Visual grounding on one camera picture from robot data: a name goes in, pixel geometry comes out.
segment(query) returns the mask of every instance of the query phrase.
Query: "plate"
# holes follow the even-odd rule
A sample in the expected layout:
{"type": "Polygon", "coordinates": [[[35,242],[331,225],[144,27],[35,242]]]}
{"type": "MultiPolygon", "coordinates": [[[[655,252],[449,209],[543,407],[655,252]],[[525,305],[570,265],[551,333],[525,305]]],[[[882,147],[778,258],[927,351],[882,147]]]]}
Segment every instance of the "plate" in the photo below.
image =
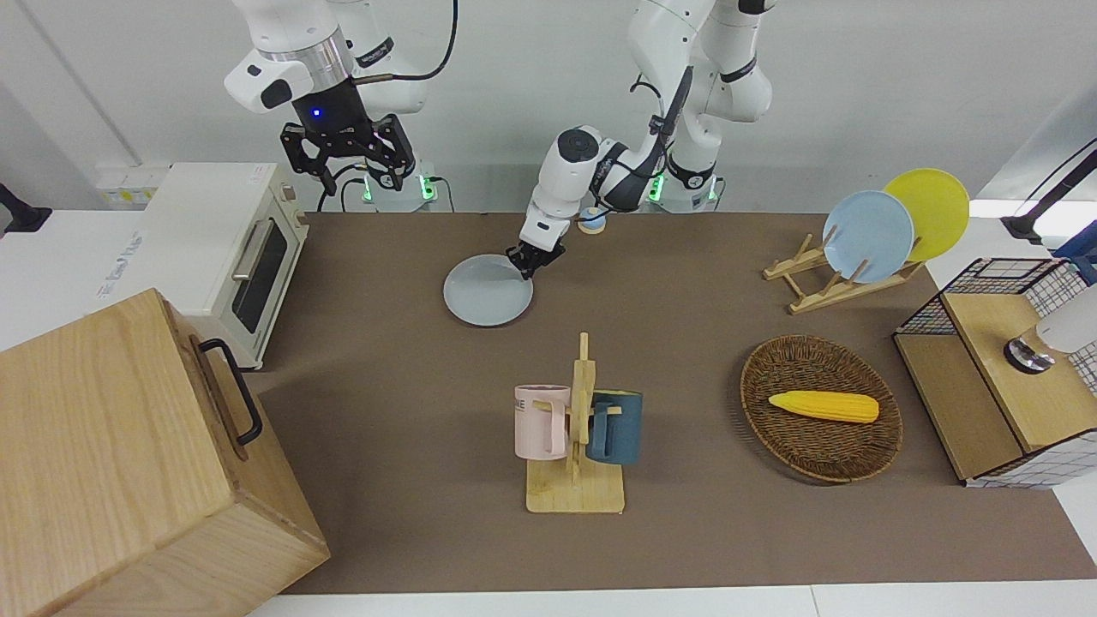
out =
{"type": "Polygon", "coordinates": [[[968,189],[948,171],[912,169],[900,173],[884,192],[906,206],[914,222],[917,246],[907,258],[925,261],[952,248],[968,228],[971,200],[968,189]]]}
{"type": "Polygon", "coordinates": [[[861,261],[869,260],[855,282],[882,281],[897,272],[911,255],[911,215],[903,202],[883,191],[861,191],[841,200],[823,225],[824,238],[835,225],[838,229],[823,249],[830,267],[849,279],[861,261]]]}
{"type": "Polygon", "coordinates": [[[470,257],[450,270],[442,284],[445,305],[474,326],[501,326],[521,315],[533,300],[533,281],[502,255],[470,257]]]}

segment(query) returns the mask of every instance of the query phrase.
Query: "white lamp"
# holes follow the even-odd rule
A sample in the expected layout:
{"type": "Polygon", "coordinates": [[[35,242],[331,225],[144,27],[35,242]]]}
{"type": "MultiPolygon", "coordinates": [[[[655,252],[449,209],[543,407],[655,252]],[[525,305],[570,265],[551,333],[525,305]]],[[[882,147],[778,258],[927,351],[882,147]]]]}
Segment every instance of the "white lamp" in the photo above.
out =
{"type": "Polygon", "coordinates": [[[1006,343],[1006,359],[1027,373],[1050,369],[1051,350],[1073,354],[1097,340],[1097,285],[1075,295],[1017,338],[1006,343]]]}

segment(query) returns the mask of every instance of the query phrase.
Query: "oven window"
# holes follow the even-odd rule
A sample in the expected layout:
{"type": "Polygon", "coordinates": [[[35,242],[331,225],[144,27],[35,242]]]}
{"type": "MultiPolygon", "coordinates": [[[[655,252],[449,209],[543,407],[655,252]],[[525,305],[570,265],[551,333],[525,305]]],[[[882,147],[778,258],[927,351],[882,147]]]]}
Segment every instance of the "oven window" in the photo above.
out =
{"type": "Polygon", "coordinates": [[[287,247],[289,244],[285,242],[285,236],[282,235],[282,229],[275,224],[274,228],[271,229],[270,237],[267,238],[263,253],[259,257],[255,276],[251,277],[250,281],[241,282],[240,288],[236,290],[236,298],[233,299],[233,313],[251,334],[256,334],[256,328],[259,327],[259,319],[263,315],[263,308],[267,307],[267,299],[270,298],[271,290],[274,288],[274,279],[278,278],[278,271],[282,267],[287,247]]]}

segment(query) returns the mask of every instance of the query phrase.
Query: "wicker basket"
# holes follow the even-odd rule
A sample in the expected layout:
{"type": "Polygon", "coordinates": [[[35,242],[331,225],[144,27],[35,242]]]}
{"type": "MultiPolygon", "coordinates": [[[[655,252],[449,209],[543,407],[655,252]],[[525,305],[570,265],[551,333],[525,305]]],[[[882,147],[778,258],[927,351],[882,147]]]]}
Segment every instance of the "wicker basket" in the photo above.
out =
{"type": "Polygon", "coordinates": [[[750,354],[739,381],[743,410],[762,445],[783,463],[826,482],[853,482],[887,469],[903,442],[903,419],[887,384],[856,354],[805,335],[768,340],[750,354]],[[880,418],[855,424],[810,418],[769,403],[789,390],[872,396],[880,418]]]}

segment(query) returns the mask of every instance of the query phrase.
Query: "oven door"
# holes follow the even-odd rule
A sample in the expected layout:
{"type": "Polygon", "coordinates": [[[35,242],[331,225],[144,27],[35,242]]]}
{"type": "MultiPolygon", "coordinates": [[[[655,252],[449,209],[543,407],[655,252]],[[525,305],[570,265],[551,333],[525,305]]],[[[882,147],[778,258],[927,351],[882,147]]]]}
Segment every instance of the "oven door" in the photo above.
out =
{"type": "Polygon", "coordinates": [[[301,243],[272,194],[269,206],[252,224],[239,262],[227,283],[234,289],[222,315],[229,335],[255,358],[241,366],[258,366],[274,317],[293,272],[301,243]]]}

